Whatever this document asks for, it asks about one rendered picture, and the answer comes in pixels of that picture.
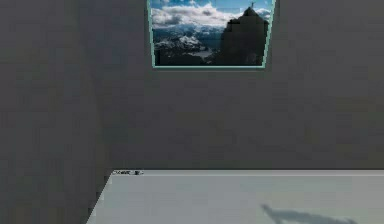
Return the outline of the teal framed mountain picture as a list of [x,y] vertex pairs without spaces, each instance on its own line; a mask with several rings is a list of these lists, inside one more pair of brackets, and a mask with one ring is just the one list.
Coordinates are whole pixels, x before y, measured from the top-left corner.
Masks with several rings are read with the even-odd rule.
[[146,0],[154,69],[264,69],[277,0]]

